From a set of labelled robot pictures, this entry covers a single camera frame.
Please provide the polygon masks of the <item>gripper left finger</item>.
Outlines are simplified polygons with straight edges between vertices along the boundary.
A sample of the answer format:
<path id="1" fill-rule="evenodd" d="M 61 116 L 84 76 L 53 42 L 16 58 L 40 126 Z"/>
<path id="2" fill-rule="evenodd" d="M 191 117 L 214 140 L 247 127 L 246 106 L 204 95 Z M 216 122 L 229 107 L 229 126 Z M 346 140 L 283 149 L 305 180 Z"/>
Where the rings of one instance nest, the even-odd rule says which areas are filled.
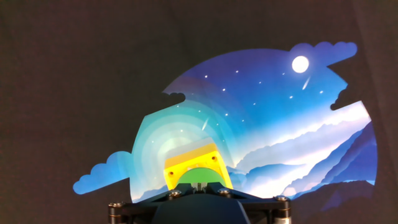
<path id="1" fill-rule="evenodd" d="M 109 224 L 147 224 L 157 209 L 173 199 L 197 193 L 199 183 L 178 184 L 176 188 L 137 203 L 112 202 L 108 205 Z"/>

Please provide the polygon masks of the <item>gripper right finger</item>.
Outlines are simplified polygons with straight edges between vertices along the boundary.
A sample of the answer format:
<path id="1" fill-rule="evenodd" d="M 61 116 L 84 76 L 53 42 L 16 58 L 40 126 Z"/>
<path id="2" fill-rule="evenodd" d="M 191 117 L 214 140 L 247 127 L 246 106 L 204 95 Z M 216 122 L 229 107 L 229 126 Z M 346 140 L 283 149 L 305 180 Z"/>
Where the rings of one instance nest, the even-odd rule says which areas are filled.
<path id="1" fill-rule="evenodd" d="M 225 187 L 219 182 L 198 184 L 198 192 L 217 195 L 238 201 L 247 216 L 263 213 L 264 218 L 251 221 L 251 223 L 292 224 L 291 200 L 285 195 L 272 198 L 260 198 L 238 190 Z"/>

